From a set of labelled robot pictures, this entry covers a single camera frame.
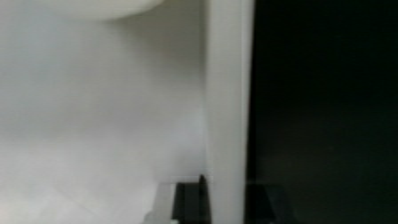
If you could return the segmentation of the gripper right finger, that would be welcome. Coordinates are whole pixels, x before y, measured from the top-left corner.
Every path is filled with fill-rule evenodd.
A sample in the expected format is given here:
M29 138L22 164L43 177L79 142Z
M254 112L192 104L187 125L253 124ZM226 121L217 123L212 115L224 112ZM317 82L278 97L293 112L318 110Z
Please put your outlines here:
M246 189L246 224L292 224L292 209L285 189L251 183Z

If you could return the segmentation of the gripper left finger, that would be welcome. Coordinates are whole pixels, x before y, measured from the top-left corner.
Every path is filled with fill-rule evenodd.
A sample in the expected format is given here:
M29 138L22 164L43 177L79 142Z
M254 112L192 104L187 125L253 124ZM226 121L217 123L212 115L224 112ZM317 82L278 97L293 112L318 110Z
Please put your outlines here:
M151 224L208 224L208 181L162 183L151 211Z

